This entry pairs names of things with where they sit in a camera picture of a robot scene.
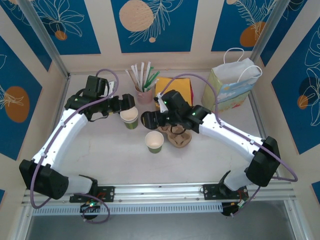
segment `white paper cup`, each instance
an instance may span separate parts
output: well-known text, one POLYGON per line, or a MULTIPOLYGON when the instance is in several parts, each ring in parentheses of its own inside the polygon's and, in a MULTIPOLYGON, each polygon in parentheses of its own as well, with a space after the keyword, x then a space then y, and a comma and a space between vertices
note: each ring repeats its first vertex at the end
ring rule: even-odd
POLYGON ((138 126, 138 109, 134 106, 129 110, 121 111, 120 117, 128 129, 135 129, 138 126))
POLYGON ((149 151, 153 154, 157 154, 161 151, 165 138, 162 133, 158 131, 151 131, 145 136, 144 141, 149 151))

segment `paper gift bag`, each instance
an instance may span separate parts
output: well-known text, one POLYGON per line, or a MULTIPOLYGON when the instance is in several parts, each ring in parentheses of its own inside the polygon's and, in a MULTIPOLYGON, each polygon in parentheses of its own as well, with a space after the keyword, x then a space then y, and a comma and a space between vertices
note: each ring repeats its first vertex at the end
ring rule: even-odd
MULTIPOLYGON (((226 53, 223 57, 224 64, 212 68, 208 78, 209 83, 212 84, 218 94, 219 112, 240 106, 262 75, 261 68, 256 66, 249 58, 240 61, 244 53, 238 61, 230 63, 225 62, 226 53)), ((205 108, 215 110, 215 96, 208 85, 205 86, 201 102, 205 108)))

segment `purple cable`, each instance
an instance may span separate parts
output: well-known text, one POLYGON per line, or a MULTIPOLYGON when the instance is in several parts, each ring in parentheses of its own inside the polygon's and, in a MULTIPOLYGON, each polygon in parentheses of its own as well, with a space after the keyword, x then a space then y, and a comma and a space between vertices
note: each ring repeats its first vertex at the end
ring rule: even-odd
MULTIPOLYGON (((218 94, 215 90, 215 88, 208 82, 207 79, 205 79, 204 77, 194 74, 194 73, 183 73, 183 74, 179 74, 178 76, 175 76, 174 78, 171 79, 171 81, 165 86, 165 88, 162 90, 161 95, 164 94, 164 92, 167 90, 167 88, 169 87, 169 85, 176 79, 180 78, 180 77, 186 77, 186 76, 193 76, 196 77, 198 79, 201 79, 202 81, 204 81, 206 84, 208 84, 208 86, 211 88, 211 90, 213 91, 214 94, 214 99, 215 99, 215 108, 214 108, 214 114, 215 114, 215 118, 216 121, 218 122, 218 124, 227 129, 228 131, 242 137, 243 139, 245 139, 248 142, 251 142, 251 139, 243 134, 241 134, 240 132, 237 132, 236 130, 233 130, 232 128, 224 125, 221 123, 221 120, 219 119, 219 111, 218 111, 218 94)), ((285 180, 288 182, 297 182, 298 181, 298 176, 296 175, 296 173, 293 171, 293 169, 291 167, 289 167, 284 161, 282 161, 277 155, 275 155, 273 152, 271 152, 269 149, 267 149, 266 147, 260 145, 257 142, 253 143, 254 145, 256 145, 257 147, 263 149, 265 152, 267 152, 268 154, 270 154, 273 158, 275 158, 280 164, 282 164, 293 176, 293 179, 291 178, 286 178, 286 177, 272 177, 273 179, 277 179, 277 180, 285 180)), ((248 201, 245 203, 245 205, 247 205, 248 203, 251 202, 251 200, 256 196, 256 194, 259 192, 260 190, 260 186, 257 188, 257 190, 254 192, 254 194, 248 199, 248 201)))
POLYGON ((106 210, 108 211, 108 216, 107 216, 104 220, 102 220, 102 221, 89 221, 89 220, 87 220, 87 219, 85 218, 85 213, 86 213, 86 211, 87 211, 88 209, 90 209, 90 208, 88 207, 88 208, 87 208, 86 210, 84 210, 83 213, 82 213, 82 218, 83 218, 83 221, 84 221, 85 223, 88 223, 88 224, 103 224, 103 223, 105 223, 106 221, 109 220, 109 217, 110 217, 110 209, 109 209, 108 205, 107 205, 106 203, 104 203, 104 201, 102 201, 101 199, 99 199, 99 198, 97 198, 97 197, 95 197, 95 196, 91 196, 91 195, 89 195, 89 194, 75 193, 74 195, 80 195, 80 196, 83 196, 83 197, 87 197, 87 198, 94 199, 94 200, 100 202, 103 206, 105 206, 106 210))
MULTIPOLYGON (((106 97, 103 97, 97 101, 93 101, 93 102, 90 102, 82 107, 80 107, 78 110, 76 110, 74 113, 72 113, 64 122, 63 124, 66 125, 76 114, 78 114, 80 111, 82 111, 83 109, 87 108, 87 107, 90 107, 92 105, 95 105, 95 104, 99 104, 103 101, 105 101, 106 99, 110 98, 110 96, 114 95, 116 93, 116 91, 118 90, 118 87, 119 87, 119 78, 117 76, 117 74, 110 70, 110 69, 107 69, 107 68, 103 68, 101 70, 99 70, 95 76, 97 77, 99 73, 103 72, 103 71, 108 71, 110 73, 112 73, 116 79, 116 82, 115 82, 115 86, 114 86, 114 90, 113 92, 111 92, 108 96, 106 97)), ((49 152, 49 149, 50 147, 52 146, 52 144, 55 142, 57 136, 59 135, 59 133, 61 132, 61 130, 64 128, 64 126, 60 126, 58 128, 58 130, 55 132, 55 134, 53 135, 51 141, 48 143, 48 145, 46 146, 45 150, 44 150, 44 154, 46 155, 48 152, 49 152)), ((34 208, 34 209, 40 209, 42 208, 47 202, 49 202, 49 200, 51 199, 51 197, 49 197, 47 200, 45 200, 41 205, 37 206, 36 203, 35 203, 35 195, 34 195, 34 191, 35 191, 35 182, 36 182, 36 178, 37 178, 37 175, 38 175, 38 172, 39 172, 39 169, 40 169, 40 166, 41 164, 43 163, 45 159, 45 156, 42 156, 38 162, 38 164, 36 165, 36 168, 34 170, 34 173, 33 173, 33 176, 32 176, 32 179, 31 179, 31 185, 30 185, 30 203, 31 203, 31 206, 34 208)))

